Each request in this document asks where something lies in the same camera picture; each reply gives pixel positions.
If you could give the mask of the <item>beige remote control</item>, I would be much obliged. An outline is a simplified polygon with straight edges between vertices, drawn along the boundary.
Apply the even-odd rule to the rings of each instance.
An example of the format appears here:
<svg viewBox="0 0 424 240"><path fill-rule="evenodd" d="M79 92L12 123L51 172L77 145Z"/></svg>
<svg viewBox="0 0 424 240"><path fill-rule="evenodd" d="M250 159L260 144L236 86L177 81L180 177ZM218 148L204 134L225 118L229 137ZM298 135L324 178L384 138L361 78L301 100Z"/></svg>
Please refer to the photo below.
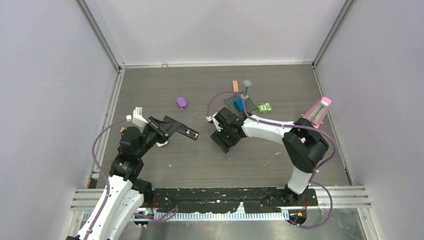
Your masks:
<svg viewBox="0 0 424 240"><path fill-rule="evenodd" d="M168 144L168 141L165 141L164 143L159 143L159 142L157 142L157 143L156 143L156 145L157 145L159 148L164 147L164 146L166 146L167 144Z"/></svg>

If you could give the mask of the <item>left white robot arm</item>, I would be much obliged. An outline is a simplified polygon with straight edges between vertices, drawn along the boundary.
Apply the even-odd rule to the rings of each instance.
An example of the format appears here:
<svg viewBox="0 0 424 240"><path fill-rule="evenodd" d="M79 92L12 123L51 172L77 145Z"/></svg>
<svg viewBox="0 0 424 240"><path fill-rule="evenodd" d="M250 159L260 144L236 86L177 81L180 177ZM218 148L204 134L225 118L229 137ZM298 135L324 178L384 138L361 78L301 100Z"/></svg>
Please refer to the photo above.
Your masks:
<svg viewBox="0 0 424 240"><path fill-rule="evenodd" d="M185 124L165 116L162 120L154 117L143 118L141 114L130 114L105 127L104 134L111 127L132 122L121 133L118 154L109 172L105 172L96 157L93 161L105 179L105 188L92 214L83 227L68 240L117 240L139 207L148 207L154 199L152 184L139 179L144 166L142 157L156 144L164 144L174 134L180 133L197 140L199 133Z"/></svg>

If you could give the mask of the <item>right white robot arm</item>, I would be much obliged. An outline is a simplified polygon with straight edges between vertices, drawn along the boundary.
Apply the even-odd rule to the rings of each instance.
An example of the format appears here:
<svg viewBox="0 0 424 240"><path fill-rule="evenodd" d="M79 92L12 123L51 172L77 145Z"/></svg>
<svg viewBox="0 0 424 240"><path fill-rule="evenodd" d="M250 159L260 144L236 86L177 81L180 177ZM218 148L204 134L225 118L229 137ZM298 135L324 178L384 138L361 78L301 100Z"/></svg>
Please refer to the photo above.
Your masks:
<svg viewBox="0 0 424 240"><path fill-rule="evenodd" d="M276 121L252 113L235 114L223 107L206 120L215 126L210 137L224 153L243 138L259 138L283 145L293 165L283 199L291 205L299 205L305 199L313 173L329 150L323 132L308 119Z"/></svg>

